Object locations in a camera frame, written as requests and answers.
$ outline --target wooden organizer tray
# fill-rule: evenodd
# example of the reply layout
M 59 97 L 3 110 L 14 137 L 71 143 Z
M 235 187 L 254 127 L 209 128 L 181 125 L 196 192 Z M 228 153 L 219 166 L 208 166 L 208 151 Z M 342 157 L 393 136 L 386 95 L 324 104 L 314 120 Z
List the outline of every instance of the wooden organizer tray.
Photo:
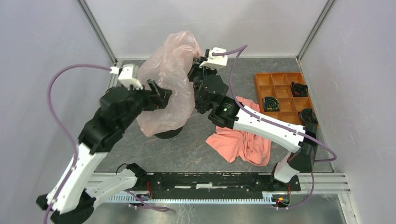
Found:
M 257 100 L 261 113 L 287 123 L 300 125 L 301 122 L 298 113 L 305 108 L 313 109 L 312 101 L 309 94 L 308 97 L 293 97 L 290 90 L 291 82 L 305 84 L 300 72 L 256 73 L 255 88 Z M 264 97 L 277 98 L 280 111 L 265 112 L 262 105 L 262 99 Z

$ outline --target folded cloth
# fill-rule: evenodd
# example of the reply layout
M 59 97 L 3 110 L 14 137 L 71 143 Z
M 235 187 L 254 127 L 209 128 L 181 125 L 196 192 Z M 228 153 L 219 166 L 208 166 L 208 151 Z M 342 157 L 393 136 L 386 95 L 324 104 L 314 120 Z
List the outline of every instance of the folded cloth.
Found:
M 259 112 L 260 107 L 250 99 L 237 97 L 238 101 Z M 266 166 L 269 162 L 271 141 L 258 135 L 229 128 L 216 127 L 216 133 L 207 140 L 214 150 L 228 162 L 237 156 L 257 166 Z

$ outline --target plastic bag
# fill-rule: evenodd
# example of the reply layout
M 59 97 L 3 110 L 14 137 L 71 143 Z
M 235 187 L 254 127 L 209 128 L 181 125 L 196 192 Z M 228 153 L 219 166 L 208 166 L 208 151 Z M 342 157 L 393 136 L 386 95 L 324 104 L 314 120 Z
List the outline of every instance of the plastic bag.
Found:
M 201 50 L 190 31 L 171 34 L 164 46 L 158 49 L 139 68 L 137 78 L 148 87 L 147 80 L 153 79 L 165 89 L 173 91 L 165 109 L 143 111 L 137 122 L 146 136 L 175 130 L 185 125 L 194 109 L 194 90 L 187 74 L 194 57 Z

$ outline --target white wall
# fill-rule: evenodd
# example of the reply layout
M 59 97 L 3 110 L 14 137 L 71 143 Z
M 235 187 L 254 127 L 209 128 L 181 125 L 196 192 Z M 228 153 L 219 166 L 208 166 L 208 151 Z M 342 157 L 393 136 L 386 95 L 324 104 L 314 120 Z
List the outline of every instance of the white wall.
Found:
M 326 0 L 87 0 L 118 58 L 147 58 L 171 33 L 243 57 L 296 56 Z
M 339 0 L 302 59 L 363 224 L 394 223 L 396 2 Z
M 48 82 L 68 65 L 110 61 L 75 0 L 2 1 L 0 30 L 0 223 L 42 223 L 35 200 L 55 186 L 72 156 L 47 109 Z M 107 72 L 75 69 L 55 83 L 55 110 L 73 137 L 108 80 Z

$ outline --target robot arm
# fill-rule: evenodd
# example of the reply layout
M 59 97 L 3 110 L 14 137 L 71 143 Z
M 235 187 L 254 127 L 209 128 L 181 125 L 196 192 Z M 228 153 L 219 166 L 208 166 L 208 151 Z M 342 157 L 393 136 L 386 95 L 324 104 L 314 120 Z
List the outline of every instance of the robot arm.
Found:
M 217 52 L 224 49 L 213 49 Z M 211 110 L 208 119 L 220 127 L 228 127 L 251 132 L 276 142 L 289 150 L 288 155 L 276 165 L 272 172 L 271 184 L 288 183 L 299 172 L 311 172 L 316 155 L 316 144 L 302 136 L 295 135 L 282 128 L 257 120 L 242 111 L 234 99 L 226 96 L 228 86 L 217 76 L 217 69 L 226 65 L 227 57 L 213 57 L 206 50 L 204 57 L 196 58 L 188 74 L 193 82 L 195 107 L 204 114 Z M 124 86 L 107 90 L 100 98 L 100 108 L 94 117 L 86 123 L 78 137 L 78 161 L 74 167 L 70 161 L 67 169 L 54 189 L 39 196 L 36 203 L 46 210 L 53 203 L 54 223 L 83 223 L 94 209 L 113 195 L 130 189 L 137 184 L 139 169 L 128 166 L 116 176 L 85 188 L 89 177 L 99 163 L 107 156 L 125 130 L 142 111 L 163 109 L 168 104 L 172 91 L 165 90 L 148 80 L 151 90 L 146 90 L 134 78 L 133 66 L 124 66 L 119 81 Z M 278 124 L 291 127 L 299 132 L 315 137 L 315 125 L 293 125 L 265 116 L 244 106 L 245 109 Z M 57 200 L 54 194 L 69 170 L 71 176 L 62 188 Z

